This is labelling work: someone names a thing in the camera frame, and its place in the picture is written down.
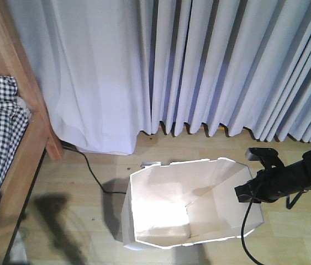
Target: white cardboard box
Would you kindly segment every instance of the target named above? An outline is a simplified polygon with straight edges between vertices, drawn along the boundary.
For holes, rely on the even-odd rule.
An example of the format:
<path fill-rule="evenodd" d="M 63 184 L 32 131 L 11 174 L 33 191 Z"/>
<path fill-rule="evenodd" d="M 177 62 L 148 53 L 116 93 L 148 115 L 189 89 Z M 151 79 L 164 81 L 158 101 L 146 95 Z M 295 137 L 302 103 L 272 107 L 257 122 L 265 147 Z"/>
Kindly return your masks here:
<path fill-rule="evenodd" d="M 168 249 L 240 237 L 248 203 L 234 188 L 252 178 L 247 165 L 228 158 L 151 165 L 130 175 L 122 208 L 125 247 Z M 263 224 L 253 204 L 244 234 Z"/>

